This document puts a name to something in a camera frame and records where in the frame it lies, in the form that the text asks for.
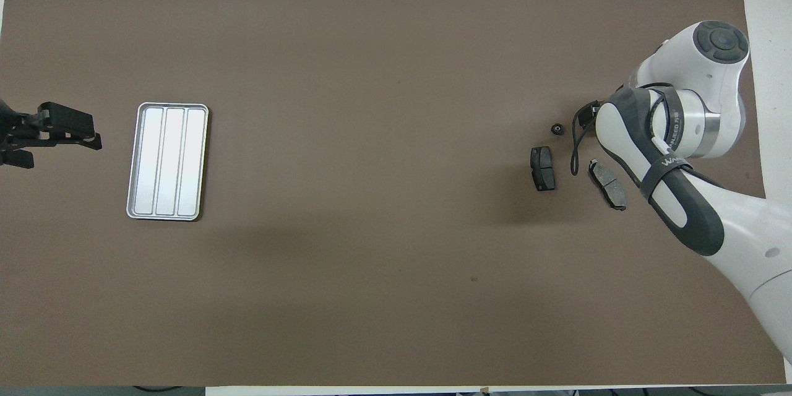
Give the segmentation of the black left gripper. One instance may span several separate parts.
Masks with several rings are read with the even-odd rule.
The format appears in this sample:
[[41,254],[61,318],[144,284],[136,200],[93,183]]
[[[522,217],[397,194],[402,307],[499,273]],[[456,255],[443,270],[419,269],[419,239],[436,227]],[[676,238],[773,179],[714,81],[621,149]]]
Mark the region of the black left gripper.
[[[20,140],[38,140],[39,130],[28,124],[28,113],[14,111],[1,100],[1,165],[31,170],[35,162],[31,152],[16,150]],[[93,115],[45,102],[38,108],[37,126],[49,134],[43,139],[43,146],[81,145],[91,150],[101,150],[101,134],[95,130]]]

